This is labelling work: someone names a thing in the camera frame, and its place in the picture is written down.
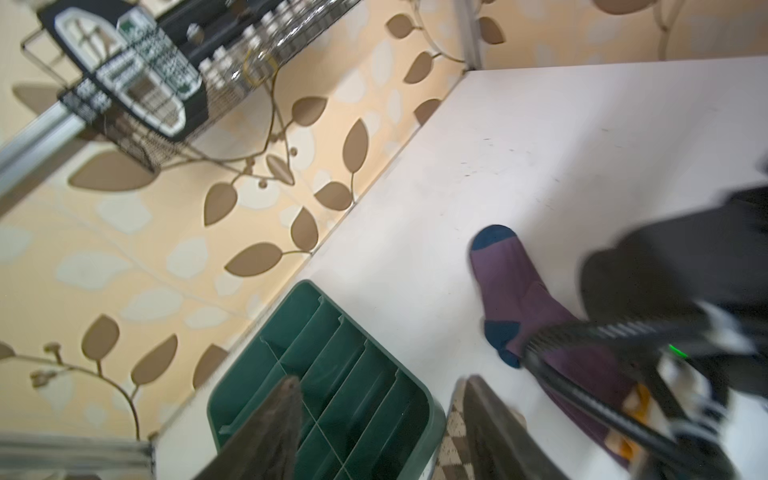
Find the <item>green light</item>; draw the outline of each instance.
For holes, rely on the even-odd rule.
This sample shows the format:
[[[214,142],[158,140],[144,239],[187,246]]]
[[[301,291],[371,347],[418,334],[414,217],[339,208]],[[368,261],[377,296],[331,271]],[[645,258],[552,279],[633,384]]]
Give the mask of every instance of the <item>green light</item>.
[[[670,350],[672,351],[672,353],[674,353],[675,355],[679,356],[681,359],[688,358],[688,355],[685,352],[681,352],[680,350],[675,348],[674,345],[670,345]]]

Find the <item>purple sock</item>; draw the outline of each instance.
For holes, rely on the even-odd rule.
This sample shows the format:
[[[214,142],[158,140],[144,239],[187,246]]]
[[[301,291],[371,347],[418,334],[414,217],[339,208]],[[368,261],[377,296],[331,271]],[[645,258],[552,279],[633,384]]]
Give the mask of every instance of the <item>purple sock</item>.
[[[520,368],[525,341],[539,329],[578,320],[547,291],[520,239],[502,225],[480,231],[469,252],[485,308],[485,338],[508,365]],[[635,382],[623,375],[615,356],[589,346],[547,353],[545,360],[572,382],[608,405],[620,409]],[[608,428],[566,400],[547,395],[584,433],[605,448]],[[624,458],[608,451],[626,466]]]

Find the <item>leaf pattern wallpaper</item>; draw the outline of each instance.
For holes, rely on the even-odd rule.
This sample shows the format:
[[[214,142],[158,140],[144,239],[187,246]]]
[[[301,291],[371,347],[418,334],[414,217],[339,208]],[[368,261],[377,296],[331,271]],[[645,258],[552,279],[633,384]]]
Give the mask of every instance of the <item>leaf pattern wallpaper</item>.
[[[767,0],[477,0],[485,68],[768,54]]]
[[[451,0],[363,0],[197,138],[205,156],[150,174],[75,140],[0,219],[0,429],[155,435],[438,108],[461,51]]]

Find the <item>white table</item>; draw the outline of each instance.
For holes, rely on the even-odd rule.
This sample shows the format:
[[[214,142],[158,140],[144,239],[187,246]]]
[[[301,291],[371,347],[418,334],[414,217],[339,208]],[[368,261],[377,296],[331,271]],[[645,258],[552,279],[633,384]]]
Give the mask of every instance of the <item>white table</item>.
[[[458,377],[480,373],[572,479],[626,477],[487,344],[469,242],[491,223],[511,227],[554,297],[581,315],[587,252],[764,182],[766,152],[768,58],[472,72],[298,280],[314,281],[444,407]],[[160,480],[188,480],[213,458],[210,388],[162,435]],[[768,413],[734,401],[727,449],[743,478],[763,478]]]

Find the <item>green tray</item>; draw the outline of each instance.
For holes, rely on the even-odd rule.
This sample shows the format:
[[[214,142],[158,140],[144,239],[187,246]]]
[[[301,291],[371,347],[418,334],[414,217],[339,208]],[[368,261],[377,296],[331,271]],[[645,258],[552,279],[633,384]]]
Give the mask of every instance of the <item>green tray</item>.
[[[418,478],[445,413],[426,387],[313,283],[298,283],[208,402],[217,449],[286,375],[301,379],[296,480]]]

